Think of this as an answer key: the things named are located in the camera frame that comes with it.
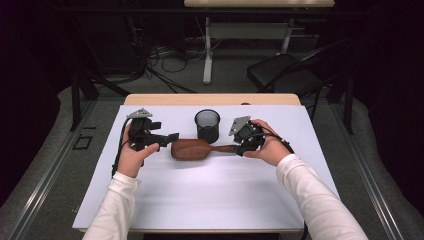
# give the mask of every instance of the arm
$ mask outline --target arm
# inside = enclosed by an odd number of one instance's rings
[[[264,121],[252,123],[277,135]],[[260,158],[277,167],[277,177],[295,199],[312,239],[367,239],[353,215],[312,167],[290,154],[275,137],[267,136],[260,150],[245,152],[244,156]]]
[[[134,213],[135,196],[140,185],[140,181],[135,178],[144,159],[159,148],[155,143],[141,151],[134,151],[128,141],[128,130],[129,126],[122,138],[118,170],[83,239],[127,239]]]

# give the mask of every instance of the brush head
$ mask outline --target brush head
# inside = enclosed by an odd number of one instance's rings
[[[179,139],[171,145],[171,156],[179,161],[204,160],[211,151],[212,147],[204,139]]]

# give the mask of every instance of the white tabletop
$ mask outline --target white tabletop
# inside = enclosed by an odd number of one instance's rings
[[[185,0],[186,7],[333,7],[333,0]]]
[[[98,161],[92,181],[75,219],[74,228],[88,227],[111,179],[122,124],[142,106],[121,106]],[[250,115],[266,120],[284,136],[295,152],[312,165],[336,194],[314,129],[304,106],[143,106],[162,122],[153,133],[179,132],[196,138],[195,114],[211,108],[221,115],[220,138],[213,145],[233,144],[228,136],[234,118]],[[140,232],[282,232],[300,230],[297,205],[277,181],[275,167],[258,159],[211,153],[198,162],[172,159],[170,145],[149,157],[140,169],[131,231]]]

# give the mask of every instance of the white sleeve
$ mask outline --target white sleeve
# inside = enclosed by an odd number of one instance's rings
[[[283,158],[277,177],[296,200],[312,239],[368,239],[340,199],[298,156]]]
[[[127,239],[139,185],[139,180],[116,172],[83,239]]]

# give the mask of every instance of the brown object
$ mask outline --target brown object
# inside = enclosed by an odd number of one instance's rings
[[[235,153],[235,146],[211,146],[204,139],[179,139],[172,142],[171,156],[176,160],[198,161],[205,159],[212,151]]]

